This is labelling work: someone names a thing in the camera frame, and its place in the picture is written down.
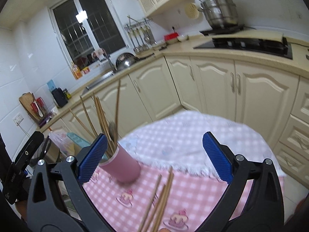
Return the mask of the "wooden chopstick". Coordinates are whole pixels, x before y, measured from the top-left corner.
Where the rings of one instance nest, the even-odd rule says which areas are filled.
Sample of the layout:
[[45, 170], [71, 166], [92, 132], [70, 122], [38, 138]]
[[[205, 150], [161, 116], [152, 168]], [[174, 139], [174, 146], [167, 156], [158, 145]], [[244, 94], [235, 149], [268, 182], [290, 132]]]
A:
[[166, 191], [166, 185], [163, 186], [162, 191], [160, 193], [160, 196], [158, 198], [158, 201], [157, 201], [154, 209], [152, 210], [152, 212], [149, 216], [149, 219], [147, 220], [147, 223], [146, 223], [145, 228], [143, 230], [144, 232], [146, 232], [149, 229], [151, 223], [153, 222], [153, 220], [155, 220], [155, 215], [159, 212], [161, 205], [162, 205], [162, 202], [163, 202], [163, 198], [165, 197], [165, 191]]
[[159, 225], [161, 224], [161, 221], [163, 219], [163, 215], [164, 215], [164, 212], [165, 212], [165, 209], [166, 209], [166, 205], [167, 205], [167, 202], [168, 202], [168, 198], [169, 198], [169, 195], [170, 195], [173, 179], [174, 179], [173, 168], [170, 167], [170, 169], [169, 169], [169, 177], [168, 177], [168, 181], [167, 181], [167, 184], [166, 184], [165, 197], [163, 198], [163, 202], [162, 202], [161, 208], [160, 208], [160, 210], [159, 210], [159, 212], [158, 212], [158, 214], [156, 216], [156, 219], [154, 221], [155, 223], [154, 223], [154, 226], [152, 228], [153, 232], [158, 232], [159, 231]]
[[99, 117], [94, 103], [94, 98], [89, 97], [88, 99], [84, 99], [82, 96], [80, 96], [80, 100], [86, 121], [95, 139], [102, 132], [102, 129], [101, 124], [99, 123]]
[[146, 222], [148, 213], [149, 213], [150, 208], [151, 208], [151, 206], [152, 206], [152, 202], [153, 202], [153, 200], [154, 200], [154, 198], [155, 198], [156, 192], [157, 192], [158, 187], [159, 187], [159, 185], [160, 185], [161, 179], [162, 179], [162, 175], [159, 174], [158, 177], [157, 177], [157, 181], [156, 181], [156, 183], [155, 183], [154, 189], [153, 189], [153, 191], [152, 191], [152, 194], [151, 194], [151, 196], [150, 196], [150, 201], [149, 201], [148, 204], [147, 204], [146, 210], [145, 210], [145, 212], [144, 212], [144, 214], [143, 214], [142, 221], [141, 221], [141, 223], [140, 223], [140, 225], [139, 225], [139, 227], [138, 227], [138, 230], [137, 230], [138, 232], [142, 232], [142, 229], [143, 229], [144, 224], [145, 224], [145, 222]]

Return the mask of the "cream lower cabinets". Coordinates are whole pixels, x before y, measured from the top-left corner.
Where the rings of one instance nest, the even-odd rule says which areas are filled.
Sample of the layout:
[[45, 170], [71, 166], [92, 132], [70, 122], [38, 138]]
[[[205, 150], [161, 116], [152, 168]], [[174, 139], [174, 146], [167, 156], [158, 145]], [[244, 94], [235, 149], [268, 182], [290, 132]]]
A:
[[190, 109], [243, 123], [272, 148], [283, 170], [308, 185], [308, 78], [250, 62], [161, 57], [97, 89], [118, 133]]

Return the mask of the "pink checkered tablecloth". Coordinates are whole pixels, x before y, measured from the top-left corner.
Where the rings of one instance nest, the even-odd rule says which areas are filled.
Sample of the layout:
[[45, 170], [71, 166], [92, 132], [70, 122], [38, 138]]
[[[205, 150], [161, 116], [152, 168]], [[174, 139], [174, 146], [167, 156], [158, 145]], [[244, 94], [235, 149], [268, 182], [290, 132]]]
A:
[[167, 183], [172, 167], [174, 179], [160, 227], [170, 231], [195, 231], [227, 188], [203, 148], [203, 135], [208, 131], [234, 154], [242, 154], [249, 161], [275, 158], [263, 137], [245, 124], [182, 111], [140, 127], [120, 140], [120, 145], [141, 166], [135, 182], [119, 183], [97, 167], [83, 187], [113, 229], [137, 231], [158, 175], [161, 174], [162, 179], [152, 206]]

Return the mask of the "pink utensil cup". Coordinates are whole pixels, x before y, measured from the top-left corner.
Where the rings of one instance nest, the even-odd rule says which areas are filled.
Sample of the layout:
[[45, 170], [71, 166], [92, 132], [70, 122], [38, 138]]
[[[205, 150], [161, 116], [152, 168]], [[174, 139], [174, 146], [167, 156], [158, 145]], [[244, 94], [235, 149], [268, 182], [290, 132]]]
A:
[[138, 179], [141, 166], [120, 144], [114, 155], [98, 165], [120, 183], [132, 183]]

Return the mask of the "steel steamer pot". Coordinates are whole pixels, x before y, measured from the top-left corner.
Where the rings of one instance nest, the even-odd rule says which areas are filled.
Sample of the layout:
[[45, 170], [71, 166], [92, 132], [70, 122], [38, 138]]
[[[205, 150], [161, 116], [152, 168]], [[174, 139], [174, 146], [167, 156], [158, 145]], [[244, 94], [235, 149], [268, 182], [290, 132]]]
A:
[[199, 0], [201, 11], [212, 29], [238, 25], [238, 13], [233, 0]]

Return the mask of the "white bowl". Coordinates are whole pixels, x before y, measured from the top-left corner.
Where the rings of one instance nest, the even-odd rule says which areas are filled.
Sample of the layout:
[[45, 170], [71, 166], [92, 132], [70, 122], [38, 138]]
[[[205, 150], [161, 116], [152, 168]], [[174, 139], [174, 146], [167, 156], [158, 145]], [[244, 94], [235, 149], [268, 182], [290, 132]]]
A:
[[188, 40], [188, 35], [179, 35], [179, 36], [177, 36], [177, 39], [178, 39], [178, 41], [179, 42], [185, 42], [185, 41], [187, 41]]

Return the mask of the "black knife block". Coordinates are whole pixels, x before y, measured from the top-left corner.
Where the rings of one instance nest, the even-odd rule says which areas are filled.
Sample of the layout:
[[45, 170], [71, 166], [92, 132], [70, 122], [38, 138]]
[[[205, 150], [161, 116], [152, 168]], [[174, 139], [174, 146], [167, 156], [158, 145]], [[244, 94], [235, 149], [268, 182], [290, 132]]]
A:
[[64, 107], [67, 103], [68, 100], [65, 96], [65, 94], [63, 93], [61, 88], [55, 88], [52, 92], [51, 92], [53, 98], [55, 99], [55, 102], [57, 103], [57, 105], [59, 106], [59, 108]]

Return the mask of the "kitchen window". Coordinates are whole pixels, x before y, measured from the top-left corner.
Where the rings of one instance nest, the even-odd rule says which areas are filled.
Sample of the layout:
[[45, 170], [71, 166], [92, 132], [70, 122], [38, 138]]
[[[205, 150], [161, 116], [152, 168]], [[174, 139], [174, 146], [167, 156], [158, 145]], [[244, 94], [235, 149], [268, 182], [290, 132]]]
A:
[[64, 0], [51, 13], [66, 52], [80, 69], [128, 47], [107, 0]]

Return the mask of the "round bamboo trivet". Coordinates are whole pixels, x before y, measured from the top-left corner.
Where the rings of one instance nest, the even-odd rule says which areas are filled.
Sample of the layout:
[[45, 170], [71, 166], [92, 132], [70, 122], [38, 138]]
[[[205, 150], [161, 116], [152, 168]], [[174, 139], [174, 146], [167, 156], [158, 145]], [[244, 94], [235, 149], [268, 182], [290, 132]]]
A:
[[201, 11], [196, 3], [187, 3], [184, 7], [184, 11], [189, 19], [198, 19], [201, 14]]

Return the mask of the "orange bottle on windowsill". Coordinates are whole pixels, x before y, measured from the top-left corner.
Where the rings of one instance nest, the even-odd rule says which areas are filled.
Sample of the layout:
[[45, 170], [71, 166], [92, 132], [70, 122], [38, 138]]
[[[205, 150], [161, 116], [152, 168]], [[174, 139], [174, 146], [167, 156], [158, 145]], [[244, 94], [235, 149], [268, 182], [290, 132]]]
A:
[[74, 62], [71, 62], [71, 71], [72, 71], [76, 80], [78, 80], [82, 77], [82, 73], [81, 73], [79, 67]]

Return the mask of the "light blue tray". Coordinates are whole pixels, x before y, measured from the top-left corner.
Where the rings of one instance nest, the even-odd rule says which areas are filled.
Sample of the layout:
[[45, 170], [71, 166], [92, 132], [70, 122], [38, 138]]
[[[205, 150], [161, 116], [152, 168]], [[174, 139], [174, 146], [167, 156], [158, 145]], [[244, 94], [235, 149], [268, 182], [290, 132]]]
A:
[[67, 132], [66, 136], [80, 148], [88, 147], [91, 145], [87, 140], [83, 139], [82, 137], [73, 132]]

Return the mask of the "steel sink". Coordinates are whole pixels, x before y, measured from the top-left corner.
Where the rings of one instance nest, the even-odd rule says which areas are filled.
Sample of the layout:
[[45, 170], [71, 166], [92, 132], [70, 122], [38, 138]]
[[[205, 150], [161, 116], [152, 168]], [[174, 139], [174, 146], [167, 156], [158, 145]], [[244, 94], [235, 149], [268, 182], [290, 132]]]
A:
[[96, 86], [100, 85], [101, 83], [103, 83], [105, 80], [107, 80], [108, 78], [111, 78], [115, 73], [113, 71], [109, 71], [105, 74], [103, 74], [102, 76], [100, 76], [99, 78], [97, 78], [96, 80], [94, 80], [92, 83], [90, 83], [89, 85], [87, 85], [83, 92], [82, 95], [88, 93], [88, 91], [92, 90], [93, 88], [95, 88]]

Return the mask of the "black gas stove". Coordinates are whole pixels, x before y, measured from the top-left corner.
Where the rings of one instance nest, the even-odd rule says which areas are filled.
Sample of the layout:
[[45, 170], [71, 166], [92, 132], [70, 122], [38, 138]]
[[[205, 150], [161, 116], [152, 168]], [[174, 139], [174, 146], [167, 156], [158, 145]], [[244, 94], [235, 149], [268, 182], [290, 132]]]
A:
[[228, 49], [251, 51], [293, 59], [291, 44], [280, 32], [256, 30], [245, 25], [201, 31], [210, 40], [196, 49]]

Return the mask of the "black spork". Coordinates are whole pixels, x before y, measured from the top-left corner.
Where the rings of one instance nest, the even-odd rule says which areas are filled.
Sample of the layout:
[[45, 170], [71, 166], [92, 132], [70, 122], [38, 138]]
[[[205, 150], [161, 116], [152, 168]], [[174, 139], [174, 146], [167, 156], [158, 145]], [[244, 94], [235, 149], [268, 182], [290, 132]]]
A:
[[108, 131], [110, 134], [111, 141], [113, 142], [114, 147], [117, 147], [117, 141], [118, 141], [118, 130], [117, 126], [114, 122], [110, 122], [108, 125]]

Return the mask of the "wooden cutting board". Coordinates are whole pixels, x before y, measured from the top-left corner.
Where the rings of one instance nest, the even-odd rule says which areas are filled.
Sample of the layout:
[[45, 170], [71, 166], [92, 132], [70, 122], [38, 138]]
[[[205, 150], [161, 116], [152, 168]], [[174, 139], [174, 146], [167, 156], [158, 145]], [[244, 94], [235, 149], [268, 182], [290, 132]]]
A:
[[30, 92], [23, 93], [21, 97], [19, 97], [19, 102], [26, 110], [27, 114], [32, 118], [33, 121], [35, 121], [37, 124], [39, 124], [42, 121], [42, 118], [37, 115], [37, 113], [32, 109], [31, 104], [33, 103], [34, 99]]

